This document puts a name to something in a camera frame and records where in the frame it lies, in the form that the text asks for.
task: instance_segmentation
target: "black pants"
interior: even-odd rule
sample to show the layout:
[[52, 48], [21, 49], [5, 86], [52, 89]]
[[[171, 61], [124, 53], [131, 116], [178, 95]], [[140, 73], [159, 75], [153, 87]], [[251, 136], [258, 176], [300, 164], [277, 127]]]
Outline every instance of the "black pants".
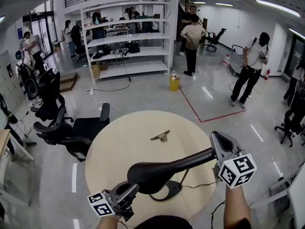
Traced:
[[[18, 134], [13, 130], [13, 128], [10, 126], [10, 124], [8, 123], [5, 127], [5, 129], [10, 130], [10, 133], [12, 134], [12, 136], [20, 143], [21, 146], [23, 146], [23, 142], [21, 141], [21, 138], [18, 136]], [[15, 153], [13, 144], [11, 143], [11, 141], [8, 141], [8, 148], [10, 150], [10, 153], [13, 155]]]
[[155, 216], [142, 222], [135, 229], [192, 229], [192, 226], [183, 218], [176, 216]]
[[186, 39], [185, 38], [182, 38], [181, 39], [181, 48], [180, 48], [180, 51], [181, 52], [184, 52], [185, 51], [185, 44], [186, 44]]
[[291, 105], [291, 101], [297, 90], [298, 83], [299, 83], [299, 81], [297, 79], [291, 77], [289, 88], [288, 88], [286, 94], [284, 95], [284, 99], [288, 101], [289, 106]]
[[185, 49], [185, 56], [186, 56], [186, 62], [187, 62], [187, 71], [189, 73], [192, 73], [195, 71], [196, 68], [196, 54], [197, 50], [192, 49]]
[[249, 65], [247, 67], [243, 67], [239, 78], [234, 86], [233, 93], [231, 95], [232, 101], [236, 101], [236, 99], [239, 96], [240, 90], [243, 87], [243, 85], [246, 83], [246, 81], [249, 79], [246, 90], [244, 91], [243, 96], [240, 98], [241, 103], [245, 103], [247, 100], [247, 97], [250, 95], [253, 87], [257, 83], [259, 76], [261, 75], [262, 70], [255, 70], [251, 68]]
[[39, 70], [40, 75], [42, 75], [43, 73], [45, 73], [44, 67], [43, 67], [43, 61], [42, 58], [40, 56], [40, 51], [38, 51], [37, 53], [33, 54], [33, 58], [35, 60], [35, 66], [34, 69], [35, 70]]

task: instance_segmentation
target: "cart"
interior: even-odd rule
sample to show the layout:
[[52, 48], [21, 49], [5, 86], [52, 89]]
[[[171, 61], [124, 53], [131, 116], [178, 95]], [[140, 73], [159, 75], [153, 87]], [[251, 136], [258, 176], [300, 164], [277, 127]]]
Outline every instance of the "cart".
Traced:
[[232, 53], [231, 53], [229, 69], [231, 70], [231, 72], [234, 76], [240, 74], [240, 72], [242, 71], [243, 62], [244, 62], [244, 55], [237, 53], [236, 47], [243, 49], [243, 52], [244, 52], [243, 47], [238, 46], [238, 45], [232, 46]]

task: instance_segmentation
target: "man in beige shirt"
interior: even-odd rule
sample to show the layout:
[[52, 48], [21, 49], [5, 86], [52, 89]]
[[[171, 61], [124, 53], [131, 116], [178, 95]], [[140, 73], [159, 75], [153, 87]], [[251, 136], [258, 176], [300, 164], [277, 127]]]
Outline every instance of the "man in beige shirt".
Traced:
[[181, 32], [181, 37], [186, 39], [185, 55], [187, 62], [187, 71], [184, 74], [192, 76], [196, 68], [196, 54], [199, 46], [199, 40], [206, 34], [205, 29], [198, 24], [199, 17], [196, 14], [190, 16], [191, 25], [187, 25]]

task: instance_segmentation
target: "fire extinguisher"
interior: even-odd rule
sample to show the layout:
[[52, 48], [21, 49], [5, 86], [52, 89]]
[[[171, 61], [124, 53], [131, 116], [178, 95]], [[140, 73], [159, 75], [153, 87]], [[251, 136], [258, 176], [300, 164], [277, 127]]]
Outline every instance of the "fire extinguisher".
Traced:
[[270, 69], [268, 69], [267, 72], [266, 72], [266, 75], [265, 75], [265, 80], [266, 81], [268, 80], [269, 74], [270, 74]]

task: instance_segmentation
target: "standing man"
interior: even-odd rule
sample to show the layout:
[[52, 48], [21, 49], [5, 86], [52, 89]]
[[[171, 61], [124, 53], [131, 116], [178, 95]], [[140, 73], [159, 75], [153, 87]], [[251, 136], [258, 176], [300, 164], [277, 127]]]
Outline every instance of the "standing man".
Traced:
[[191, 14], [191, 24], [185, 26], [181, 32], [181, 36], [186, 40], [185, 54], [187, 62], [187, 71], [184, 74], [192, 76], [196, 68], [196, 54], [200, 39], [206, 34], [205, 29], [198, 24], [199, 17], [197, 14]]
[[[190, 7], [190, 11], [187, 12], [187, 13], [184, 13], [184, 15], [183, 15], [183, 17], [182, 17], [182, 20], [181, 20], [181, 23], [182, 23], [184, 26], [186, 26], [186, 25], [191, 25], [192, 23], [191, 23], [191, 18], [190, 18], [190, 16], [191, 16], [192, 14], [196, 14], [196, 12], [197, 12], [197, 7], [194, 6], [194, 5], [192, 5], [192, 6]], [[182, 39], [181, 48], [180, 48], [180, 53], [179, 53], [181, 56], [185, 56], [185, 54], [184, 54], [184, 51], [185, 51], [185, 44], [186, 44], [186, 39], [183, 38], [183, 39]]]
[[244, 48], [244, 66], [231, 95], [231, 106], [234, 106], [242, 86], [249, 80], [246, 90], [239, 100], [241, 108], [244, 109], [244, 103], [261, 75], [263, 63], [268, 64], [269, 41], [269, 35], [262, 32], [259, 39], [252, 38]]
[[35, 65], [34, 65], [34, 70], [39, 70], [39, 76], [45, 73], [44, 67], [43, 67], [43, 61], [40, 56], [40, 47], [38, 45], [38, 42], [36, 40], [36, 37], [26, 31], [24, 33], [24, 38], [29, 39], [29, 47], [26, 49], [34, 58], [35, 60]]

